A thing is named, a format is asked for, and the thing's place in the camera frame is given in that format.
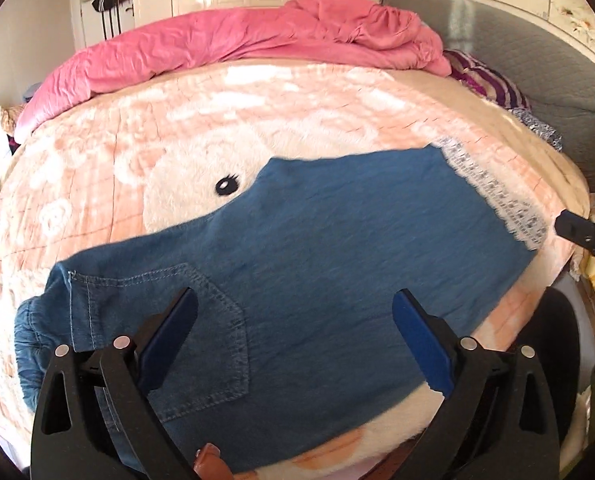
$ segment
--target cartoon face print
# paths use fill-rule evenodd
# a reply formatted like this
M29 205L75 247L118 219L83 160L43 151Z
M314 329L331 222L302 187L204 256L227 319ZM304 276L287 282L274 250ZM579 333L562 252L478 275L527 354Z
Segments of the cartoon face print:
M165 146L146 179L146 230L158 231L222 207L245 192L273 157L314 160L368 153L375 151L376 137L369 123L319 110L301 120L239 123L177 140Z

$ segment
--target brown strap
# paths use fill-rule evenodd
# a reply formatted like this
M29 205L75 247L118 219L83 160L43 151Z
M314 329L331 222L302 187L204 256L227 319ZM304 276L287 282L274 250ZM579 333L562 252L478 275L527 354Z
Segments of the brown strap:
M411 454L417 441L418 438L415 437L400 444L360 480L389 480Z

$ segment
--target striped pillow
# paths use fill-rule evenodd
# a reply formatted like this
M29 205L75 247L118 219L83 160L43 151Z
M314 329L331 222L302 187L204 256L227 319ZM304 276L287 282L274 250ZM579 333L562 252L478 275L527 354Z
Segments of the striped pillow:
M460 50L445 50L444 56L451 64L451 77L457 79L473 92L497 103L503 108L531 109L529 99L517 85L497 70Z

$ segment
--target screw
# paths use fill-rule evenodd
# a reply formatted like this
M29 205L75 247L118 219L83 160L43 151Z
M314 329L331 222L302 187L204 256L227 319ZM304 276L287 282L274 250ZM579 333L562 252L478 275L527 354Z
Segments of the screw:
M113 341L113 346L118 350L124 350L127 346L131 344L131 338L127 335L121 335L115 338Z
M520 352L522 352L522 355L524 357L528 357L529 359L532 359L533 357L535 357L535 350L533 350L530 346L524 345L520 349Z
M459 343L465 350L475 350L477 348L477 341L472 337L463 337Z
M56 348L57 357L64 357L66 354L68 354L68 345L60 345Z

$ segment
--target blue gripper pad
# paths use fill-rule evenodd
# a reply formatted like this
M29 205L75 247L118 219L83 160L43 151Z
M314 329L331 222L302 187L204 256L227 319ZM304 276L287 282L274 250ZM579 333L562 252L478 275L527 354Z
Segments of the blue gripper pad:
M197 318L198 297L187 288L140 354L138 388L144 395L162 386Z
M449 397L455 387L455 333L443 319L429 316L407 289L393 297L393 320L431 390Z

